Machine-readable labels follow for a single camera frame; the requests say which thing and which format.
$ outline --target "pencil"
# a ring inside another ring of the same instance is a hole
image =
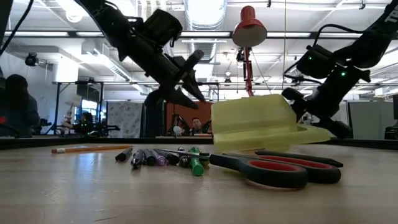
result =
[[[117,150],[127,149],[132,146],[93,146],[93,147],[72,147],[72,148],[59,148],[52,149],[51,153],[69,153],[69,152],[85,152],[85,151],[104,151],[104,150]]]

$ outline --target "green marker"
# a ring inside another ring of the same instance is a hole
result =
[[[192,147],[189,152],[197,152],[199,153],[200,150],[197,147]],[[203,168],[202,164],[199,161],[199,158],[191,158],[191,169],[192,174],[199,177],[203,175],[205,168]]]

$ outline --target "table surface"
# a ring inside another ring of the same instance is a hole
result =
[[[136,145],[153,147],[178,146]],[[398,219],[396,151],[292,147],[345,166],[339,184],[284,190],[254,185],[215,166],[194,177],[190,169],[174,166],[131,170],[129,163],[114,162],[120,151],[51,154],[51,148],[0,151],[0,223],[392,224]]]

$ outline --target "red lamp shade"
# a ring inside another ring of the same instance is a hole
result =
[[[239,47],[254,47],[267,38],[267,29],[256,19],[256,13],[251,6],[241,10],[241,22],[235,27],[233,42]]]

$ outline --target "dark hair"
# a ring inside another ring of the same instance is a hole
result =
[[[89,112],[84,112],[82,115],[83,119],[86,120],[87,123],[92,124],[93,123],[93,115]]]
[[[26,110],[29,101],[26,79],[17,74],[6,78],[7,102],[12,110]]]

